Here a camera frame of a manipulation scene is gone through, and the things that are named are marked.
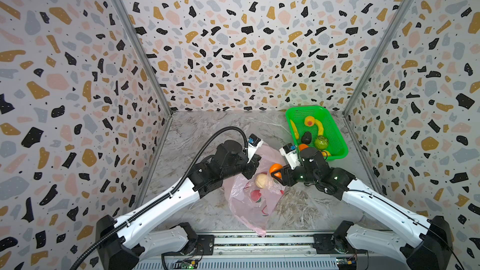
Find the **beige round fruit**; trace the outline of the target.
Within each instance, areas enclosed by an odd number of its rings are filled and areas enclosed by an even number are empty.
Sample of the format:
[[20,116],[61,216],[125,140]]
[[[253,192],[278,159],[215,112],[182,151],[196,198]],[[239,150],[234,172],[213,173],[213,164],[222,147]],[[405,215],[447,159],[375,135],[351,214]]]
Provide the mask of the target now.
[[254,181],[255,185],[260,189],[265,189],[268,187],[269,177],[265,173],[258,174]]

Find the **orange fruit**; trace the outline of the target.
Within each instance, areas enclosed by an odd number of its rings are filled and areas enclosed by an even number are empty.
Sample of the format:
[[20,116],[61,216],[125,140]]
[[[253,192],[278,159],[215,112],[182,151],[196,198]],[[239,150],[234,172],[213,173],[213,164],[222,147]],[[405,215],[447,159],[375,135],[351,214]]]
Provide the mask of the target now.
[[273,178],[282,180],[282,174],[281,174],[282,169],[283,169],[283,166],[281,164],[278,164],[278,163],[273,164],[269,169],[270,176]]
[[300,144],[300,145],[298,146],[299,151],[305,150],[306,148],[308,148],[308,145],[307,145],[307,144]]

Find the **pink plastic bag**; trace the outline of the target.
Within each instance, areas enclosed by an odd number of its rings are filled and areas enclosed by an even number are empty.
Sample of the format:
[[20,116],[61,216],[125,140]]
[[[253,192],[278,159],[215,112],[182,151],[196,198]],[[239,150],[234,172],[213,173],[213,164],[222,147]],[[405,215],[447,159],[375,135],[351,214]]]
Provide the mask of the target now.
[[[228,206],[235,218],[257,235],[265,237],[270,216],[286,189],[270,176],[270,167],[276,163],[284,165],[284,159],[278,150],[266,143],[256,154],[261,156],[261,161],[252,179],[246,179],[242,174],[238,174],[224,181],[223,188]],[[264,189],[255,185],[255,178],[261,173],[267,174],[269,178],[269,183]]]

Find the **dark avocado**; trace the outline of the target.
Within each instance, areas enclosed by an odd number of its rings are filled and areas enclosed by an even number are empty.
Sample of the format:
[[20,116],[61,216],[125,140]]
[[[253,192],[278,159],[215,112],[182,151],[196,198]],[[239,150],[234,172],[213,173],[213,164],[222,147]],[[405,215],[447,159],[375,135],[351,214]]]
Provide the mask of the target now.
[[301,137],[301,143],[304,145],[310,145],[312,142],[313,136],[310,131],[306,131]]

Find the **green fruit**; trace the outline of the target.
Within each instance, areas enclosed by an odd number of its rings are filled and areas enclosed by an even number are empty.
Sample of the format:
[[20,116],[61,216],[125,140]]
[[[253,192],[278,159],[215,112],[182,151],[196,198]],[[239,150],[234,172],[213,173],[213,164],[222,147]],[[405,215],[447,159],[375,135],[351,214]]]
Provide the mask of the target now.
[[317,148],[318,150],[320,151],[324,151],[327,149],[327,147],[329,146],[329,140],[327,137],[325,136],[318,136],[315,140],[314,140],[314,147]]

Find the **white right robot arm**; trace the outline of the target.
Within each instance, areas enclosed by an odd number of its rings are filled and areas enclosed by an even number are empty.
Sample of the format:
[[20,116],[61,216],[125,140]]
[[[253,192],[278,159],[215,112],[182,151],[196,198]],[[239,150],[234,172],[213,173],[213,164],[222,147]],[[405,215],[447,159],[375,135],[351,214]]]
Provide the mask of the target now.
[[343,221],[326,247],[340,254],[353,250],[378,253],[404,263],[411,270],[445,270],[453,252],[451,229],[442,216],[416,214],[370,188],[355,175],[331,167],[314,147],[298,151],[288,144],[279,150],[287,165],[272,167],[272,178],[283,186],[302,183],[355,206],[388,227],[368,229]]

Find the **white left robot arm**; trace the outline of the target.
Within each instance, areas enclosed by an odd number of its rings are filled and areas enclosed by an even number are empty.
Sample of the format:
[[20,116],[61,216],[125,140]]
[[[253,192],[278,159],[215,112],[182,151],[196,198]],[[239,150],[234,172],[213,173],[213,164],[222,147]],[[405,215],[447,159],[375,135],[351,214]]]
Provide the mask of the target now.
[[96,224],[97,252],[105,270],[132,270],[141,260],[164,253],[188,254],[198,235],[183,222],[160,234],[153,230],[182,208],[219,189],[224,180],[236,175],[251,179],[260,164],[256,152],[263,140],[251,135],[247,146],[227,140],[216,152],[195,162],[186,179],[141,207],[120,216],[102,217]]

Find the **green plastic basket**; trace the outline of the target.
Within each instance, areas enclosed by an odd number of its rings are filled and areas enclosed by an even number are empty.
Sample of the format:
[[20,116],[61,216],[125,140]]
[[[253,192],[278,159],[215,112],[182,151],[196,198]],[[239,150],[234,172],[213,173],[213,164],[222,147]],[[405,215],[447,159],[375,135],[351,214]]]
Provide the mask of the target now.
[[[318,128],[316,125],[312,127],[307,127],[304,124],[305,117],[313,116],[316,120],[320,120],[324,126],[324,135],[329,140],[329,146],[326,150],[331,153],[330,157],[325,157],[327,162],[331,162],[334,160],[340,160],[345,158],[348,155],[348,147],[346,142],[341,134],[339,128],[337,127],[333,117],[331,116],[330,112],[321,107],[321,106],[300,106],[300,107],[292,107],[286,111],[286,121],[289,126],[292,135],[292,142],[298,149],[298,146],[301,143],[301,137],[306,131],[310,131],[312,134],[312,142],[308,147],[314,148],[318,150],[314,146],[314,141],[318,137]],[[295,140],[294,133],[292,127],[290,125],[290,120],[293,120],[298,133],[299,139]]]

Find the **yellow banana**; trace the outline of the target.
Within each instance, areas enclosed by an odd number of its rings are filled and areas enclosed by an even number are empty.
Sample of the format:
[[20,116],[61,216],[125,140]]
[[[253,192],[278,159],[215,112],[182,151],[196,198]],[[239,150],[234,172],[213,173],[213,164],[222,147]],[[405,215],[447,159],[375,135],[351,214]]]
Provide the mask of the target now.
[[322,122],[320,120],[315,120],[315,125],[317,126],[317,135],[318,136],[323,136],[324,135],[324,132],[325,132],[325,129],[324,129],[324,126],[322,124]]

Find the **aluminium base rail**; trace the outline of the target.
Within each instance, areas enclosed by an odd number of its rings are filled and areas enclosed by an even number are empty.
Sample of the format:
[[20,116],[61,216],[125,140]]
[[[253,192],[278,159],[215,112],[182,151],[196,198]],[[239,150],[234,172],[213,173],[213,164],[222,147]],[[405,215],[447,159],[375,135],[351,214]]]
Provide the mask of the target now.
[[363,249],[339,253],[330,231],[200,231],[194,251],[169,253],[137,265],[139,270],[405,270],[402,262]]

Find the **aluminium corner post left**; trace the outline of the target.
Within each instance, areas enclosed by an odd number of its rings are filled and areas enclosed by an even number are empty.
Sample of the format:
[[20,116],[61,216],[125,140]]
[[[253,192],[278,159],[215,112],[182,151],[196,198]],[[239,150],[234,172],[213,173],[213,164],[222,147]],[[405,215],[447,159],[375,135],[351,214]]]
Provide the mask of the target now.
[[147,55],[145,53],[145,50],[138,38],[138,35],[136,34],[136,30],[134,25],[131,23],[129,17],[128,17],[128,11],[123,4],[122,0],[111,0],[111,4],[113,8],[116,10],[117,15],[119,17],[119,20],[121,21],[125,33],[129,40],[132,43],[132,47],[135,50],[144,70],[146,71],[147,78],[149,79],[150,83],[152,84],[152,88],[155,91],[158,100],[159,100],[159,105],[161,107],[161,111],[165,115],[167,119],[170,119],[173,115],[173,112],[171,111],[171,108],[168,106],[167,100],[163,94],[163,91],[161,89],[161,86],[157,80],[157,77],[152,69],[152,66],[150,65]]

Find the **aluminium corner post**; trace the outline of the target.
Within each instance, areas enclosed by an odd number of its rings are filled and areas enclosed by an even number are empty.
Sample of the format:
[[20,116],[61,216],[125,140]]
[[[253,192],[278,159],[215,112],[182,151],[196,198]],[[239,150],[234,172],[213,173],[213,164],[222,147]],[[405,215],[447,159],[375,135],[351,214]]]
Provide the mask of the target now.
[[173,115],[173,112],[171,111],[171,108],[168,106],[167,100],[163,94],[163,91],[161,89],[161,86],[157,80],[157,77],[152,69],[152,66],[150,65],[147,55],[145,53],[145,50],[138,38],[138,35],[136,34],[136,30],[134,25],[131,23],[129,17],[128,17],[128,11],[123,4],[122,0],[111,0],[111,4],[113,8],[116,10],[117,15],[119,17],[119,20],[121,21],[125,33],[129,40],[132,43],[132,47],[135,50],[144,70],[146,71],[147,78],[149,79],[150,83],[152,84],[152,88],[155,91],[158,100],[159,100],[159,105],[161,107],[161,111],[165,115],[167,119],[170,119]]
[[379,42],[376,49],[373,51],[372,58],[369,60],[367,64],[367,68],[361,78],[358,80],[358,84],[356,85],[352,96],[350,97],[347,105],[342,112],[344,118],[347,118],[350,112],[353,110],[356,100],[360,97],[362,89],[367,85],[368,79],[373,74],[376,65],[379,63],[383,53],[387,49],[390,42],[396,35],[396,30],[400,27],[405,14],[410,9],[414,0],[402,0],[399,8],[394,15],[391,23],[387,27],[384,36],[382,37],[381,41]]

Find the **aluminium corner post right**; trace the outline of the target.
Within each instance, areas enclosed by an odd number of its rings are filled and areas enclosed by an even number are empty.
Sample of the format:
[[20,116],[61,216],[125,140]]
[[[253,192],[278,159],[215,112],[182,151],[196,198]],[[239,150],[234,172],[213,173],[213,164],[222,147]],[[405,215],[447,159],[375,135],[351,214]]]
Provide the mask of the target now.
[[379,42],[376,49],[373,51],[372,58],[369,60],[367,64],[367,68],[361,78],[358,80],[358,84],[356,85],[352,96],[350,97],[347,105],[342,112],[344,118],[347,118],[350,112],[353,110],[356,100],[360,97],[362,89],[367,85],[368,79],[373,74],[376,65],[379,63],[383,53],[387,49],[390,42],[396,35],[396,30],[400,27],[405,14],[410,9],[414,0],[402,0],[399,8],[394,15],[391,23],[387,27],[384,36],[382,37],[381,41]]

